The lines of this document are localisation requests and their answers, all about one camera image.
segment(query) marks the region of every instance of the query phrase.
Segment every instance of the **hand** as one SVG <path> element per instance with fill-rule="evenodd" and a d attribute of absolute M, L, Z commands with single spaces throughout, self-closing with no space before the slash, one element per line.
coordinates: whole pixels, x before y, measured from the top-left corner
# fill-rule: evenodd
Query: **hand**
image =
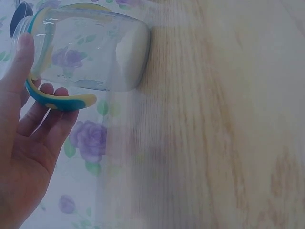
<path fill-rule="evenodd" d="M 18 42 L 13 63 L 0 80 L 0 228 L 18 228 L 39 205 L 65 139 L 78 112 L 50 110 L 35 102 L 24 118 L 21 107 L 27 102 L 25 80 L 34 59 L 34 41 L 24 34 Z M 41 91 L 67 96 L 51 84 Z"/>

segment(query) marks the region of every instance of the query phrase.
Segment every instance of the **table surface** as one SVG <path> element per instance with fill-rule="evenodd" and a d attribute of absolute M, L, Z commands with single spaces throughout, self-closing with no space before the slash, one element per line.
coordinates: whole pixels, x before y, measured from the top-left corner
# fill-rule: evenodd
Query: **table surface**
<path fill-rule="evenodd" d="M 109 133 L 131 155 L 112 186 L 124 214 L 148 229 L 304 228 L 305 2 L 154 2 L 130 128 Z"/>

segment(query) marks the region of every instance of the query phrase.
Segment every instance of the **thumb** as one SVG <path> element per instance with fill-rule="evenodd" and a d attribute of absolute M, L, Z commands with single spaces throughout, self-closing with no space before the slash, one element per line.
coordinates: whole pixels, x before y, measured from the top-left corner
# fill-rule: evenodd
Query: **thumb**
<path fill-rule="evenodd" d="M 0 80 L 0 164 L 11 157 L 20 117 L 20 94 L 33 65 L 33 59 L 33 37 L 24 34 L 18 40 L 17 53 L 12 65 Z"/>
<path fill-rule="evenodd" d="M 20 94 L 34 62 L 34 39 L 25 33 L 18 39 L 16 56 L 1 80 L 2 90 Z"/>

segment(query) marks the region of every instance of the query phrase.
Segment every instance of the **plastic tablecloth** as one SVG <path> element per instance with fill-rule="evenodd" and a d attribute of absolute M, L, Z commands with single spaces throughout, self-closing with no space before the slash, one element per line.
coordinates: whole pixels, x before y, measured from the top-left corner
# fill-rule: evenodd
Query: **plastic tablecloth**
<path fill-rule="evenodd" d="M 9 26 L 15 11 L 15 0 L 0 0 L 0 72 L 3 73 L 10 60 Z M 147 21 L 148 7 L 141 0 L 28 0 L 34 14 L 41 8 L 60 7 L 78 2 L 100 4 L 113 12 L 122 13 L 143 21 Z M 141 225 L 125 225 L 120 215 L 120 199 L 114 198 L 112 205 L 116 209 L 111 217 L 102 217 L 107 209 L 97 208 L 97 183 L 116 179 L 124 173 L 121 160 L 115 156 L 120 152 L 99 155 L 91 153 L 90 148 L 79 149 L 75 137 L 86 132 L 88 128 L 95 133 L 88 138 L 101 138 L 104 147 L 107 139 L 107 129 L 110 126 L 122 125 L 122 115 L 126 109 L 123 100 L 112 99 L 108 92 L 94 92 L 98 96 L 96 105 L 81 110 L 73 131 L 66 140 L 50 186 L 42 202 L 34 213 L 22 225 L 22 229 L 124 229 L 141 228 Z M 33 99 L 21 111 L 21 117 L 33 104 Z"/>

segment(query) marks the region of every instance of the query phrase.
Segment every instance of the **baby bottle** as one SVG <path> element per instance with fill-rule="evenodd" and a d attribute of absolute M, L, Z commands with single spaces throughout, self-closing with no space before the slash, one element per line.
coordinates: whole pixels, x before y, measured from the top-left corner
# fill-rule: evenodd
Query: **baby bottle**
<path fill-rule="evenodd" d="M 41 78 L 67 88 L 129 91 L 141 80 L 150 47 L 150 31 L 144 22 L 91 3 L 47 7 L 22 18 L 12 36 L 12 56 L 25 32 L 34 37 L 35 44 L 26 88 L 43 105 L 63 111 L 91 106 L 96 97 L 47 95 L 32 80 Z"/>

